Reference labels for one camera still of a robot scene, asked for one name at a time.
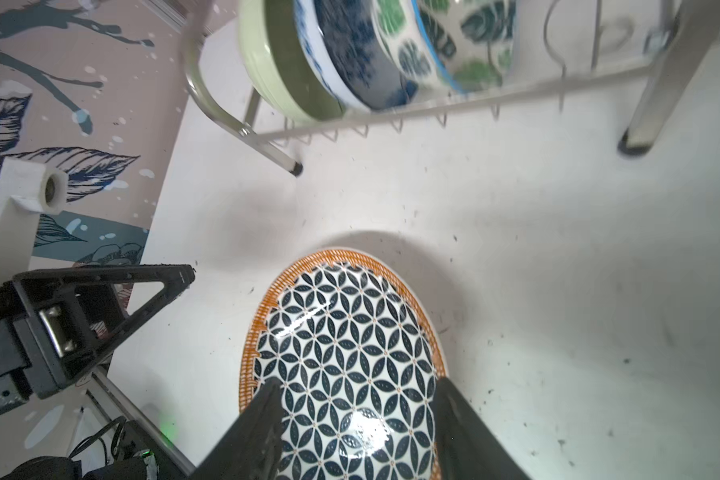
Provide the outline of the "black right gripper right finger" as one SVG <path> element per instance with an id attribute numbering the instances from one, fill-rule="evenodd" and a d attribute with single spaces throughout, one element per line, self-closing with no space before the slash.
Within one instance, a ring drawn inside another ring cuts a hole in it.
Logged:
<path id="1" fill-rule="evenodd" d="M 530 479 L 448 377 L 437 380 L 433 413 L 442 479 Z"/>

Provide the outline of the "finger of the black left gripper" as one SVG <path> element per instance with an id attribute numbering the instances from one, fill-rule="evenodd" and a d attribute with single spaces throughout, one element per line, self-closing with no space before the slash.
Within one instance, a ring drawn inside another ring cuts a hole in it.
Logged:
<path id="1" fill-rule="evenodd" d="M 25 314 L 14 327 L 29 364 L 73 384 L 195 281 L 188 264 L 33 270 L 13 280 Z"/>

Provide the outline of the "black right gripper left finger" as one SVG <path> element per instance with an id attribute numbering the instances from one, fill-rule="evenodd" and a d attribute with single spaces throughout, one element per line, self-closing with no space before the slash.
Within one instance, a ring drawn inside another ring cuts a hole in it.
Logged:
<path id="1" fill-rule="evenodd" d="M 275 479 L 283 451 L 282 382 L 270 378 L 190 479 Z"/>

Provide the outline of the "white patterned plate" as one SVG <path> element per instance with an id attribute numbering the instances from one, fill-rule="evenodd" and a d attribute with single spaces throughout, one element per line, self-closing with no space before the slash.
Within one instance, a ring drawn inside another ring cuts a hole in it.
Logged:
<path id="1" fill-rule="evenodd" d="M 239 404 L 281 382 L 279 479 L 438 479 L 432 403 L 446 374 L 408 285 L 368 254 L 329 248 L 287 267 L 259 303 Z"/>

